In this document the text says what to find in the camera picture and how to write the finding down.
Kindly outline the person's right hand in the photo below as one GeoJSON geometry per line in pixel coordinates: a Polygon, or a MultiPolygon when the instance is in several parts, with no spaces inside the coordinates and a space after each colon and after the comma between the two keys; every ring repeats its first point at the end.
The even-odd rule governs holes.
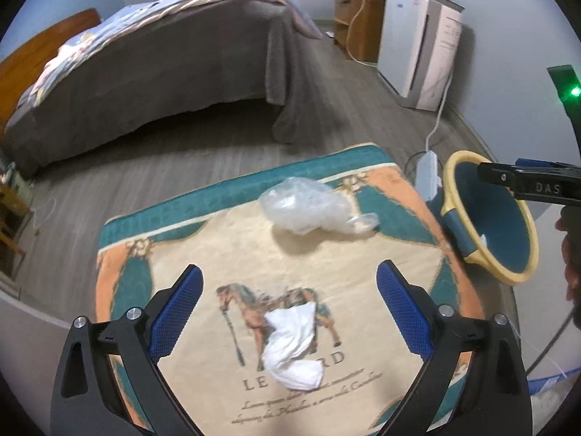
{"type": "Polygon", "coordinates": [[[566,300],[572,301],[580,289],[580,208],[564,206],[560,210],[556,229],[565,233],[561,255],[565,264],[566,300]]]}

